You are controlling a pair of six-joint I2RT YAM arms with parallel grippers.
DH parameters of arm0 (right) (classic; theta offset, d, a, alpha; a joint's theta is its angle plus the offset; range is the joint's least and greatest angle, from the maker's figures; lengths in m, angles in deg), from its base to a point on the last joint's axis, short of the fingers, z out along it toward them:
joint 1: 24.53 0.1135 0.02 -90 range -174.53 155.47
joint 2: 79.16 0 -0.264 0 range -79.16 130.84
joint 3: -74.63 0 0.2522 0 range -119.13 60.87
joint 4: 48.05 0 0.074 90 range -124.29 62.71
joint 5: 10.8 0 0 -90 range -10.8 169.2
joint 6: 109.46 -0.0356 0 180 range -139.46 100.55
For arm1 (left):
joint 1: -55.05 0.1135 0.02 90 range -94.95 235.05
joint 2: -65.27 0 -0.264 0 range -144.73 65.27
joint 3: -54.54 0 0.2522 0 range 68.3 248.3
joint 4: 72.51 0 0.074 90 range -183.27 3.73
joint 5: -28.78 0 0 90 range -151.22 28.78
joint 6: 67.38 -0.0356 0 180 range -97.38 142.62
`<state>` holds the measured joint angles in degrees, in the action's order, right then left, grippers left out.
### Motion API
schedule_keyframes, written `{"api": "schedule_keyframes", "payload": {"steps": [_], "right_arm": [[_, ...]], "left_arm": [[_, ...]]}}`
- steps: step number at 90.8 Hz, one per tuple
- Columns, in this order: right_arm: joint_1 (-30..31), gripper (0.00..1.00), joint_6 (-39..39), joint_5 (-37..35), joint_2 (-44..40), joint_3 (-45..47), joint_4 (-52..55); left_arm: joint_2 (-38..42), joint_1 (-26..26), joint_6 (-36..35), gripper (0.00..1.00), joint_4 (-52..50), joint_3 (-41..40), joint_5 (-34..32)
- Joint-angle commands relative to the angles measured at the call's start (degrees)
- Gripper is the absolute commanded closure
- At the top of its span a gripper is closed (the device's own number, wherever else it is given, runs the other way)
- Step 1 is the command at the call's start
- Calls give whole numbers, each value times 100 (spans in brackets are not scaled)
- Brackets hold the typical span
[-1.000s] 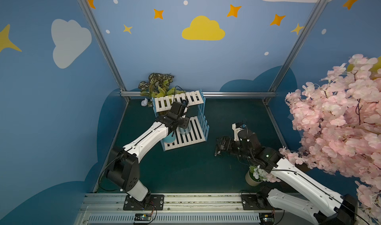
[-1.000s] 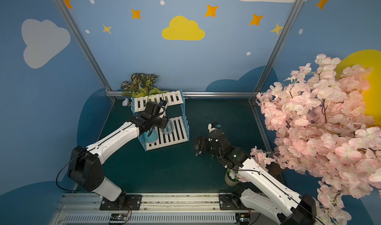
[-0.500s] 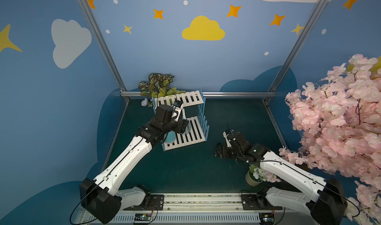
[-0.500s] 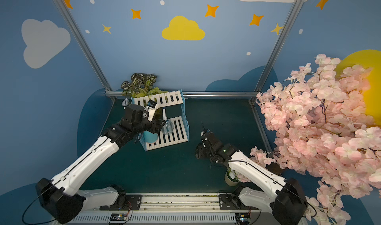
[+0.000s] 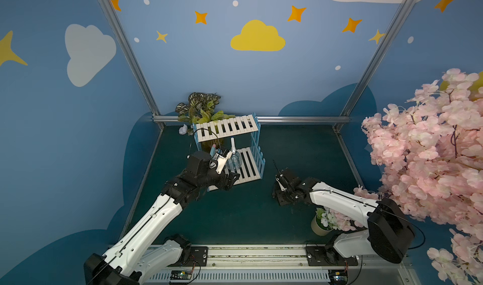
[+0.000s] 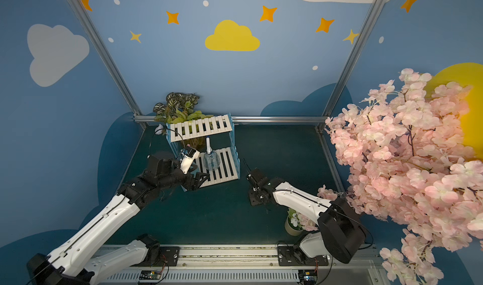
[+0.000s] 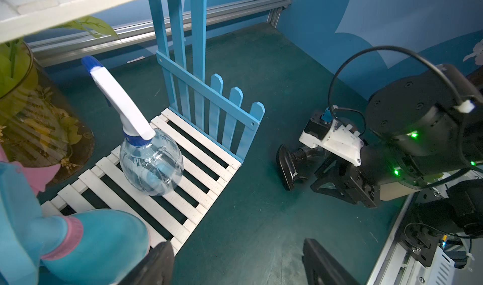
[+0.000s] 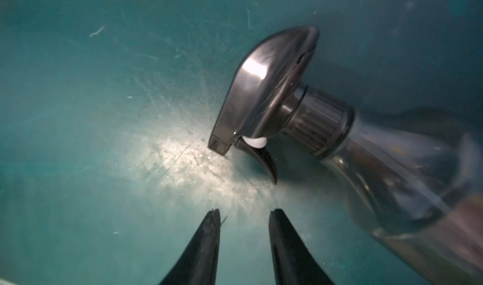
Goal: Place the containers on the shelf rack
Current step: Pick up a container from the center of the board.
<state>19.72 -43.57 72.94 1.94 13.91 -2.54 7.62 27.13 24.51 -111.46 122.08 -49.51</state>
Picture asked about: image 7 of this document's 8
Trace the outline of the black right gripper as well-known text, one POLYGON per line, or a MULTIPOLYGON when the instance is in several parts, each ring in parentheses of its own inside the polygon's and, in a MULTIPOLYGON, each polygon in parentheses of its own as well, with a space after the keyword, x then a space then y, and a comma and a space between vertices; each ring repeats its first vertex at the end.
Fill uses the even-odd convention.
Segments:
MULTIPOLYGON (((360 169, 332 154, 314 172, 313 192, 334 197, 352 205, 362 203, 377 208, 381 202, 380 188, 370 184, 360 169)), ((315 239, 305 239, 303 264, 308 284, 350 285, 357 280, 315 239)))

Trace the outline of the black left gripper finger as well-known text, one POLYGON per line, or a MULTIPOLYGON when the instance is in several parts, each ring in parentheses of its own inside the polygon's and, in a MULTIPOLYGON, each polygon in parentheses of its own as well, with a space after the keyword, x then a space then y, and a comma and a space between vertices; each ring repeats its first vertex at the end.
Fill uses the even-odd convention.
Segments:
POLYGON ((174 260, 172 244, 169 241, 161 242, 118 284, 170 285, 174 260))

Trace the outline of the teal pink spray bottle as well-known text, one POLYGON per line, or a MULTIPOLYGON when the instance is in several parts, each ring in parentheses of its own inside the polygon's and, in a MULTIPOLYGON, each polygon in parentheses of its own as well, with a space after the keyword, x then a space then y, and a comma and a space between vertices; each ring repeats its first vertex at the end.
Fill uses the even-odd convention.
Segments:
POLYGON ((38 284, 41 266, 62 284, 113 284, 148 254, 147 227, 130 213, 46 217, 36 195, 59 168, 25 168, 1 153, 1 284, 38 284))

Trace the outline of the clear blue-white spray bottle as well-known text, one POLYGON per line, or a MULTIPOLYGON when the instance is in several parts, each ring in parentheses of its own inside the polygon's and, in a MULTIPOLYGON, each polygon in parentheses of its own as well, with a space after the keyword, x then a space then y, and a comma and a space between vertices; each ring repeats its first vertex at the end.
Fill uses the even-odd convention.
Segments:
POLYGON ((177 143, 162 130, 151 127, 127 92, 96 58, 85 56, 81 63, 119 114, 125 137, 119 161, 129 183, 150 196, 172 192, 184 171, 177 143))

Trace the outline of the blue and white slatted shelf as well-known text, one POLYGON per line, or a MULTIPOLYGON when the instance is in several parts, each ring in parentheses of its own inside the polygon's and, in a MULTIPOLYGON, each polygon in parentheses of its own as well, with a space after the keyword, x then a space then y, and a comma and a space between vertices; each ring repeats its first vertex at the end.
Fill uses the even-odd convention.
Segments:
MULTIPOLYGON (((1 41, 42 31, 80 16, 100 12, 135 0, 1 0, 1 41)), ((184 150, 185 174, 180 187, 196 201, 190 204, 178 192, 165 199, 183 216, 177 221, 152 197, 128 183, 119 168, 119 148, 100 159, 57 196, 41 205, 43 216, 59 216, 65 207, 76 212, 93 208, 84 198, 90 189, 108 207, 135 214, 103 181, 108 177, 171 234, 178 252, 202 221, 216 199, 242 165, 265 114, 255 102, 246 112, 241 108, 243 93, 233 88, 222 94, 223 80, 213 75, 205 83, 207 0, 191 0, 188 30, 192 32, 193 71, 186 68, 182 42, 181 0, 148 0, 157 40, 157 60, 167 82, 169 107, 151 120, 151 127, 170 136, 184 150)))

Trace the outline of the dark transparent spray bottle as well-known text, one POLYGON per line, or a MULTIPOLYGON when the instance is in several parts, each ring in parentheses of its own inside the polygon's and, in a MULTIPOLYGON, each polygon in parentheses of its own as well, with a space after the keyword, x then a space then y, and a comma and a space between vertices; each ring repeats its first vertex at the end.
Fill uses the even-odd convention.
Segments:
POLYGON ((301 168, 311 162, 324 158, 328 151, 321 148, 309 148, 306 145, 290 151, 285 145, 280 145, 276 154, 276 164, 279 177, 286 191, 293 191, 294 183, 308 178, 301 173, 301 168))

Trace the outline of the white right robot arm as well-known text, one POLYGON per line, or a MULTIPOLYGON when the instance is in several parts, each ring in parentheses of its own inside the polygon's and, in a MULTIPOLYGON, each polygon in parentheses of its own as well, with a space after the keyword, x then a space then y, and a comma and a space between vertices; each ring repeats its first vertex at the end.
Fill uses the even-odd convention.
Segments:
POLYGON ((473 260, 445 253, 452 237, 470 247, 482 237, 482 94, 452 65, 391 83, 374 93, 362 116, 378 137, 369 144, 348 119, 316 112, 277 162, 284 187, 322 158, 311 189, 376 208, 406 198, 371 274, 372 284, 449 284, 473 260))

